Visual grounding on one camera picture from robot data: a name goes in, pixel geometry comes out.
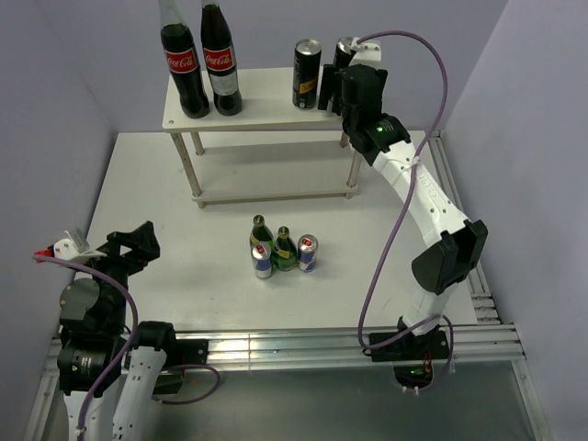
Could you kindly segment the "dark gold-band beverage can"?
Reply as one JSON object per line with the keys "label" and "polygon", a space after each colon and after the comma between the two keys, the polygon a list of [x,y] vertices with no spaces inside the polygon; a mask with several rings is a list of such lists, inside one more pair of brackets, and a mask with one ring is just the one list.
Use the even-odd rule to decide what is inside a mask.
{"label": "dark gold-band beverage can", "polygon": [[352,50],[353,37],[342,37],[335,45],[333,64],[336,68],[342,69],[349,65],[355,52]]}

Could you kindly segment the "Red Bull can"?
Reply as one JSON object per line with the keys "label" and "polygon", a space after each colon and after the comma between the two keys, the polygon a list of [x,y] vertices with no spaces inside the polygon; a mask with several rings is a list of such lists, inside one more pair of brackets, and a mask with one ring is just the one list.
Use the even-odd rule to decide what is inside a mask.
{"label": "Red Bull can", "polygon": [[298,266],[305,273],[316,267],[318,240],[312,234],[304,234],[298,240]]}
{"label": "Red Bull can", "polygon": [[254,274],[258,278],[269,278],[272,276],[272,250],[268,243],[256,243],[251,248]]}

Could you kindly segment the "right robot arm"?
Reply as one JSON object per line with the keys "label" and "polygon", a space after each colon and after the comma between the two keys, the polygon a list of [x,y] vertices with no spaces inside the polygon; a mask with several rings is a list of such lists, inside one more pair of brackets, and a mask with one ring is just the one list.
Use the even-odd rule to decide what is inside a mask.
{"label": "right robot arm", "polygon": [[361,340],[366,353],[394,348],[405,359],[425,355],[441,335],[439,323],[456,286],[478,264],[488,237],[483,221],[470,220],[433,178],[401,122],[382,110],[386,71],[364,64],[323,68],[318,108],[343,119],[352,147],[390,184],[403,202],[400,218],[411,216],[425,249],[411,263],[417,283],[410,306],[387,340]]}

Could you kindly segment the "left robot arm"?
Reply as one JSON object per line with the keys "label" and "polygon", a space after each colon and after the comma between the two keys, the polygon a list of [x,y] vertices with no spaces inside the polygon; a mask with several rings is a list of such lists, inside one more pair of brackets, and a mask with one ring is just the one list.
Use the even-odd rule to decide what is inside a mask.
{"label": "left robot arm", "polygon": [[[64,232],[53,245],[54,257],[95,269],[122,287],[160,253],[149,220],[132,232],[110,233],[97,249],[79,230]],[[180,358],[173,325],[140,322],[123,338],[127,301],[96,276],[68,285],[60,302],[57,366],[71,439],[140,440],[156,380]]]}

